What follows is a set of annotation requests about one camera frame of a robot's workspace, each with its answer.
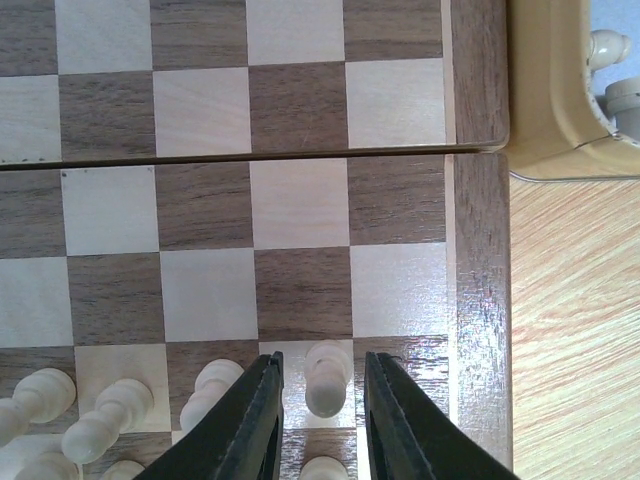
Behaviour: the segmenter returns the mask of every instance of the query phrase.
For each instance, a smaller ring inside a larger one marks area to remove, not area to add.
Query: beige plastic object
[[[511,171],[534,180],[640,176],[640,144],[590,92],[589,0],[510,7]]]

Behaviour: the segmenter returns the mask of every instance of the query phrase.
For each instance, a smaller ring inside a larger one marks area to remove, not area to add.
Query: pawn
[[[85,413],[62,437],[62,453],[85,465],[100,458],[121,433],[140,427],[153,408],[151,391],[137,380],[123,379],[105,388],[95,410]]]
[[[47,423],[59,417],[75,398],[73,380],[55,368],[23,378],[12,398],[0,399],[0,447],[26,433],[29,423]]]
[[[100,480],[133,480],[142,473],[144,467],[131,460],[122,460],[114,463],[111,468],[104,472]]]
[[[196,378],[195,392],[180,413],[180,427],[186,434],[218,403],[244,370],[236,362],[226,359],[209,363]]]
[[[344,406],[353,363],[340,342],[316,343],[304,361],[307,407],[320,418],[336,415]]]
[[[71,460],[57,452],[47,452],[20,470],[15,480],[78,480],[80,474]]]
[[[349,480],[349,475],[335,458],[316,457],[302,467],[300,480]]]

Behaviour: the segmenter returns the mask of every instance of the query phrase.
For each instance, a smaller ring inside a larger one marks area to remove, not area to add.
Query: chess board square
[[[0,260],[0,348],[73,345],[67,259]]]
[[[255,253],[261,341],[351,338],[349,249]]]
[[[151,72],[63,75],[59,83],[64,161],[155,156]]]
[[[62,435],[23,435],[0,450],[0,480],[14,480],[20,470],[45,452],[59,452]]]
[[[253,249],[162,252],[169,342],[258,338]]]
[[[210,362],[226,358],[247,369],[260,355],[257,340],[167,343],[171,428],[180,430],[180,413],[195,391],[196,377]]]
[[[351,158],[348,168],[352,245],[445,241],[442,156]]]
[[[446,270],[444,243],[351,247],[353,335],[446,334]]]
[[[98,395],[121,378],[144,383],[154,405],[135,432],[170,432],[167,355],[164,344],[75,347],[80,415],[95,407]]]
[[[100,480],[111,466],[122,460],[132,460],[148,467],[171,448],[169,432],[126,433],[93,463],[83,466],[83,480]]]
[[[0,191],[0,258],[66,255],[57,171],[6,172]]]
[[[365,425],[364,371],[367,352],[388,353],[449,414],[449,352],[446,335],[430,337],[371,337],[353,339],[356,415],[358,427]]]
[[[349,147],[446,143],[442,59],[346,65]]]
[[[306,381],[304,359],[316,342],[260,342],[260,354],[280,351],[284,355],[284,428],[354,428],[356,422],[353,379],[347,385],[347,397],[340,412],[331,418],[316,417],[307,408],[305,400]],[[353,358],[353,341],[340,340]]]
[[[157,252],[153,167],[62,171],[69,255]]]
[[[55,0],[61,74],[151,70],[149,0]]]
[[[75,345],[164,342],[157,253],[70,257]]]
[[[345,159],[251,163],[257,249],[349,245]]]
[[[0,163],[60,161],[55,75],[0,78],[0,137]]]
[[[151,0],[154,70],[247,65],[244,0]]]
[[[344,63],[251,67],[249,92],[254,153],[347,148]]]
[[[344,0],[349,62],[442,57],[440,0]]]
[[[0,4],[0,76],[55,75],[54,0],[5,0]]]
[[[349,478],[362,480],[358,473],[354,428],[322,428],[285,430],[282,436],[280,478],[297,479],[300,470],[310,460],[328,456],[347,469]]]
[[[62,370],[75,381],[76,361],[73,347],[0,349],[0,398],[11,397],[20,380],[43,368]],[[78,405],[74,403],[66,412],[51,422],[29,425],[27,435],[64,433],[77,421]],[[0,450],[0,457],[4,451],[4,448]]]
[[[154,72],[159,157],[251,152],[247,68]]]
[[[246,162],[158,165],[162,250],[253,246]]]
[[[247,0],[249,65],[344,60],[342,0]]]

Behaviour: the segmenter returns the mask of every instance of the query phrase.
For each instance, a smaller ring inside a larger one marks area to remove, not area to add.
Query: white plastic part
[[[302,467],[300,480],[349,480],[349,475],[335,458],[316,457]]]
[[[78,480],[78,467],[57,452],[47,452],[23,468],[15,480]]]
[[[121,433],[140,427],[153,408],[151,391],[137,380],[123,379],[105,388],[95,410],[85,413],[62,437],[62,453],[85,465],[100,458]]]
[[[144,471],[144,467],[131,460],[122,460],[114,463],[111,468],[104,472],[100,480],[133,480]]]
[[[195,392],[180,412],[180,428],[185,434],[200,423],[243,373],[240,365],[226,359],[214,360],[202,369],[196,378]]]
[[[605,90],[607,113],[621,133],[640,141],[640,76],[612,83]]]
[[[589,68],[600,70],[624,61],[631,52],[631,39],[613,30],[594,30],[589,52]]]
[[[311,347],[304,362],[305,399],[311,413],[329,418],[342,410],[352,376],[353,362],[340,342],[324,340]]]
[[[26,433],[29,423],[46,423],[59,417],[75,398],[73,380],[55,368],[23,378],[12,398],[0,399],[0,447]]]

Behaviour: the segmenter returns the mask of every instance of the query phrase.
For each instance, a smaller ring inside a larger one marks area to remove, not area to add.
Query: light wood grain surface
[[[515,471],[640,478],[640,182],[511,181]]]

